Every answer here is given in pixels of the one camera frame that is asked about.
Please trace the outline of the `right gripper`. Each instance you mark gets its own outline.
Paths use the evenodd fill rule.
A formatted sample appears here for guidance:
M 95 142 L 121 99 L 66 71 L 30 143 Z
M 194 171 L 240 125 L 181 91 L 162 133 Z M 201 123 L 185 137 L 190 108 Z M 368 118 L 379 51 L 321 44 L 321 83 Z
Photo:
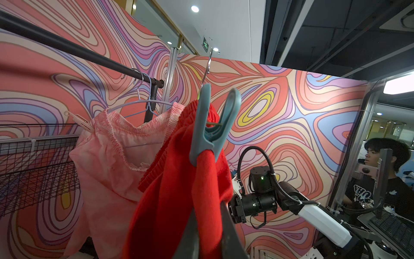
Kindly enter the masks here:
M 236 176 L 232 177 L 232 186 L 234 190 L 234 195 L 231 201 L 228 203 L 230 215 L 232 217 L 234 224 L 246 223 L 246 215 L 242 204 L 242 185 L 239 183 Z

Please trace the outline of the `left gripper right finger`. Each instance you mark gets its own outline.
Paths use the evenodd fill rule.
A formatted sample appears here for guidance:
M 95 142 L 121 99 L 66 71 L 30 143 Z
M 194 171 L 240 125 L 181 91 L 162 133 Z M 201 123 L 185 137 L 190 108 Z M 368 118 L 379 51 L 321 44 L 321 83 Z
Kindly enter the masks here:
M 222 202 L 220 208 L 223 226 L 221 239 L 222 259 L 248 259 L 249 256 L 239 240 L 227 204 Z

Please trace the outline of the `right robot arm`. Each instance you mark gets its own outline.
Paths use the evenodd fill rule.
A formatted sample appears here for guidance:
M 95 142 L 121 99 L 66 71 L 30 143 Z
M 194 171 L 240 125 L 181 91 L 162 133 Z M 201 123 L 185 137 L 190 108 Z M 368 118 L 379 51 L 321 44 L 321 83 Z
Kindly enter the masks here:
M 267 166 L 258 166 L 250 170 L 248 188 L 246 190 L 241 178 L 241 165 L 248 151 L 260 152 L 267 162 Z M 276 178 L 272 162 L 266 152 L 258 146 L 249 146 L 242 151 L 236 169 L 236 181 L 240 186 L 237 194 L 228 203 L 232 220 L 235 224 L 246 223 L 248 216 L 263 214 L 264 220 L 254 229 L 260 229 L 267 224 L 267 213 L 277 212 L 278 208 L 290 211 L 310 223 L 331 243 L 343 251 L 350 253 L 358 243 L 362 243 L 372 259 L 374 254 L 370 244 L 347 223 L 336 219 L 329 210 L 316 201 L 303 196 L 288 182 L 279 182 Z

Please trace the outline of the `red shorts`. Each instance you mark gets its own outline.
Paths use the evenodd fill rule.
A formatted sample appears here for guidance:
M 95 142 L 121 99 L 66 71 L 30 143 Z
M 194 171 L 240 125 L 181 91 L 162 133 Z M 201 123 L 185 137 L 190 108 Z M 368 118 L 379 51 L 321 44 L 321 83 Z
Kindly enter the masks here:
M 154 162 L 139 182 L 143 192 L 129 226 L 122 250 L 124 259 L 170 259 L 173 257 L 191 213 L 196 214 L 200 258 L 222 256 L 220 205 L 233 195 L 230 169 L 224 154 L 211 151 L 191 164 L 197 101 L 182 111 L 178 123 Z

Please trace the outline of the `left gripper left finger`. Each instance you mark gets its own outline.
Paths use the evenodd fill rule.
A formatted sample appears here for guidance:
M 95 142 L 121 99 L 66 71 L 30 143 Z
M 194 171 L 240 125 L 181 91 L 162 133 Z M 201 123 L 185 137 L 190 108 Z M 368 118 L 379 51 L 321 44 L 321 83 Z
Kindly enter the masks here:
M 199 233 L 195 211 L 192 210 L 184 233 L 172 259 L 198 259 Z

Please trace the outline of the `teal grey clothespin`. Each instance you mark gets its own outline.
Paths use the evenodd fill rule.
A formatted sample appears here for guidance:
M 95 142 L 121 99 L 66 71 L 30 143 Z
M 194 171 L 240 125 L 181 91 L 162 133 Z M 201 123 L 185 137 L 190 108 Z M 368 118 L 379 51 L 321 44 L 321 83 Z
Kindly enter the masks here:
M 212 151 L 216 160 L 219 158 L 241 106 L 239 91 L 236 88 L 231 89 L 227 95 L 219 122 L 209 123 L 210 97 L 211 85 L 205 84 L 201 87 L 199 94 L 189 153 L 189 160 L 193 166 L 197 166 L 198 156 L 206 150 Z

